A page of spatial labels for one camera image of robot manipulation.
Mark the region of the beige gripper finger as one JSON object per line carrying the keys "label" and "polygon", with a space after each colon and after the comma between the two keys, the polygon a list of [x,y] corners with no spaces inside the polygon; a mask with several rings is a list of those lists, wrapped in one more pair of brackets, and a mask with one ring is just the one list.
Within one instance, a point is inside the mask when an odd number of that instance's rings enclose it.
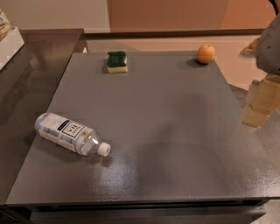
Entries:
{"label": "beige gripper finger", "polygon": [[280,76],[268,73],[261,81],[252,80],[241,123],[259,128],[280,107]]}
{"label": "beige gripper finger", "polygon": [[256,38],[255,40],[253,40],[249,45],[245,46],[243,48],[243,51],[245,53],[256,53],[258,44],[259,44],[259,38]]}

